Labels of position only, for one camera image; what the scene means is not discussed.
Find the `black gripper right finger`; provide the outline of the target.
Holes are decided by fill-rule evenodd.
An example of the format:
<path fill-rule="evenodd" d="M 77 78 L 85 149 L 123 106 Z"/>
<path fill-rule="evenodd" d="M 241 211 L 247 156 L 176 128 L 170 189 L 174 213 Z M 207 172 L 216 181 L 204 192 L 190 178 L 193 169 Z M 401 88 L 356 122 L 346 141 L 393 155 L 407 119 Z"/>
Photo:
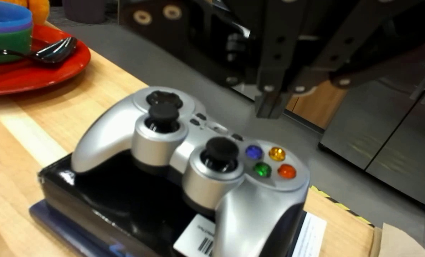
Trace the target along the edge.
<path fill-rule="evenodd" d="M 368 72 L 425 42 L 425 0 L 311 0 L 289 86 Z"/>

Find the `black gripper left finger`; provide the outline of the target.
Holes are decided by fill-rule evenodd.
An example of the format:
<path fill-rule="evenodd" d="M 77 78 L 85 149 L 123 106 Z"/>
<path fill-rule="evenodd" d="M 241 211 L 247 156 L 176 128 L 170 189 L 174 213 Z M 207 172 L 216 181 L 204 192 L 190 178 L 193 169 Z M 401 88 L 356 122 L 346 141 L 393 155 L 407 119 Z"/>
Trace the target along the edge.
<path fill-rule="evenodd" d="M 293 62 L 310 0 L 266 0 L 256 99 L 259 116 L 280 116 L 293 94 L 310 86 L 297 84 L 300 64 Z"/>

